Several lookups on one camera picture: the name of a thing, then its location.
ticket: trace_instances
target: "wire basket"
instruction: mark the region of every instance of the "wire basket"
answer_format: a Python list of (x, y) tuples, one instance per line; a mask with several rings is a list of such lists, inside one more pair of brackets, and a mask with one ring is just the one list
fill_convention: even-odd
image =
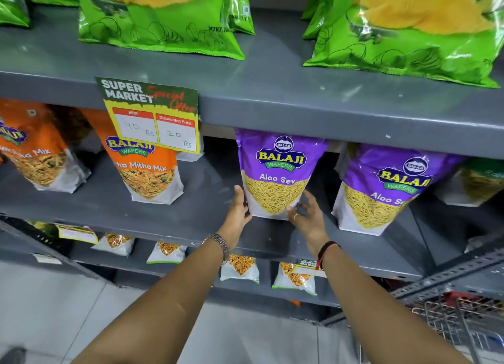
[(482, 297), (440, 297), (412, 309), (475, 364), (504, 363), (504, 304)]

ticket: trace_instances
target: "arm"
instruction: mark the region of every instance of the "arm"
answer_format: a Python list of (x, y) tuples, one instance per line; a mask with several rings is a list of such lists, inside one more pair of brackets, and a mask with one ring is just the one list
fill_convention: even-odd
[[(287, 208), (289, 219), (306, 239), (315, 259), (329, 241), (323, 214), (315, 197), (305, 190), (307, 204), (299, 204), (307, 216)], [(469, 364), (469, 361), (438, 336), (427, 323), (378, 285), (344, 251), (332, 246), (323, 267), (341, 308), (374, 364)]]
[[(233, 203), (220, 234), (233, 250), (251, 215), (243, 190), (235, 186)], [(222, 264), (223, 252), (207, 240), (174, 271), (145, 292), (72, 362), (73, 364), (175, 364)]]

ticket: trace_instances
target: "red thread bracelet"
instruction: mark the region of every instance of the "red thread bracelet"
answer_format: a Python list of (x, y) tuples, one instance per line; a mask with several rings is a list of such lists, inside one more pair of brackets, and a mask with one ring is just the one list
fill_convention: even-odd
[(332, 246), (338, 246), (339, 248), (341, 248), (341, 246), (339, 244), (337, 244), (336, 242), (334, 242), (332, 240), (330, 240), (325, 245), (323, 245), (322, 248), (320, 249), (320, 251), (318, 252), (318, 260), (317, 260), (316, 270), (318, 270), (318, 269), (323, 270), (324, 269), (322, 267), (322, 260), (324, 259), (324, 255), (327, 252), (327, 250), (330, 249)]

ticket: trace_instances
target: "hand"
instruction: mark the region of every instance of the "hand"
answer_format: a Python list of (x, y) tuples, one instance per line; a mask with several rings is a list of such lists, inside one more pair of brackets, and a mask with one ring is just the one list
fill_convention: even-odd
[(324, 227), (324, 216), (322, 210), (318, 207), (317, 200), (308, 190), (304, 192), (308, 199), (308, 204), (299, 203), (298, 206), (306, 210), (307, 216), (299, 214), (292, 206), (287, 206), (289, 221), (296, 226), (306, 239), (308, 250), (315, 259), (318, 259), (318, 253), (325, 243), (329, 241)]
[(243, 201), (243, 189), (235, 185), (233, 202), (229, 207), (224, 224), (217, 232), (226, 241), (229, 251), (232, 251), (236, 247), (243, 227), (252, 219), (252, 215), (250, 214), (245, 217), (245, 213), (249, 210), (249, 207), (244, 206)]

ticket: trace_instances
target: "purple snack packet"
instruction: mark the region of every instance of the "purple snack packet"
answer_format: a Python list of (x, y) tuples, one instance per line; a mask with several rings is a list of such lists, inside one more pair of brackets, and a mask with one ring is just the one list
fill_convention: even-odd
[(397, 214), (466, 157), (361, 144), (349, 160), (332, 214), (342, 230), (381, 235)]
[(243, 188), (250, 213), (287, 220), (327, 148), (323, 138), (235, 129)]

